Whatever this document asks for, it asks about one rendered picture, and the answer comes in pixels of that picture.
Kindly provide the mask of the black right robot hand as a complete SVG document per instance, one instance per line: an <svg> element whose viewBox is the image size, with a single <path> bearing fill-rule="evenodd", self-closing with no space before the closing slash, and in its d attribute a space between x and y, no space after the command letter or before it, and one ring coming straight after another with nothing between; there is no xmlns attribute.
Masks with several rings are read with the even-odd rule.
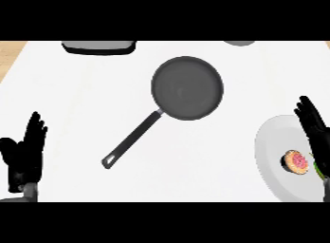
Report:
<svg viewBox="0 0 330 243"><path fill-rule="evenodd" d="M306 96L299 97L293 112L306 134L318 171L330 178L330 127L324 124L316 108Z"/></svg>

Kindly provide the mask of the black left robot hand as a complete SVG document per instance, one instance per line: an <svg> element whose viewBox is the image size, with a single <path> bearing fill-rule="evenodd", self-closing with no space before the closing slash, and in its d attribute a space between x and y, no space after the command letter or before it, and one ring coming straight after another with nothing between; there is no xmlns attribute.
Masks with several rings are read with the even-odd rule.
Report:
<svg viewBox="0 0 330 243"><path fill-rule="evenodd" d="M8 192L20 193L27 183L40 180L42 148L46 126L38 112L32 113L21 141L0 139L0 153L8 166Z"/></svg>

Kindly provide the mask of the white round plate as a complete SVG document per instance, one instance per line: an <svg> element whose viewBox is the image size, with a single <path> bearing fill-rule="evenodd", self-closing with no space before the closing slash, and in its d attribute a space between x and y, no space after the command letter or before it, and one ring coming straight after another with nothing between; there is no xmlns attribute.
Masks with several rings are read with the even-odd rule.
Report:
<svg viewBox="0 0 330 243"><path fill-rule="evenodd" d="M309 170L303 175L296 175L282 167L288 150L297 151L307 161ZM263 183L281 201L322 201L324 188L310 153L299 119L293 115L268 119L254 137L254 159Z"/></svg>

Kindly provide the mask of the dark grey frying pan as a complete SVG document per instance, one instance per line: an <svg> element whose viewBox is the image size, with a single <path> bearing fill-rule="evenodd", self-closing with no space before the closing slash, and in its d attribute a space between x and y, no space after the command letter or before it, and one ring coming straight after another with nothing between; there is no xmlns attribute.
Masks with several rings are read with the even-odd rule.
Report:
<svg viewBox="0 0 330 243"><path fill-rule="evenodd" d="M223 83L213 66L191 56L169 59L151 75L151 97L157 109L102 158L104 168L111 168L163 114L179 121L198 120L216 109L222 96Z"/></svg>

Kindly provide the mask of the grey round object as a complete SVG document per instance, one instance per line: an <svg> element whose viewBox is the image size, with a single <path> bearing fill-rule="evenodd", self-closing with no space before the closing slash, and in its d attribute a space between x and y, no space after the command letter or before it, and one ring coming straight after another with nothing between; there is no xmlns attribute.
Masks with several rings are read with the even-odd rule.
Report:
<svg viewBox="0 0 330 243"><path fill-rule="evenodd" d="M254 41L223 41L223 42L235 47L246 47L254 43Z"/></svg>

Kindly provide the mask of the dark grey appliance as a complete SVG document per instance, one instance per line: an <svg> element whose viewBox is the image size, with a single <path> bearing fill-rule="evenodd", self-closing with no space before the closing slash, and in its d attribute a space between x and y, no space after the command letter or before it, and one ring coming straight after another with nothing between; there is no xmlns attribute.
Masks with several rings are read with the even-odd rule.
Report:
<svg viewBox="0 0 330 243"><path fill-rule="evenodd" d="M135 49L133 41L63 41L67 53L82 55L123 55Z"/></svg>

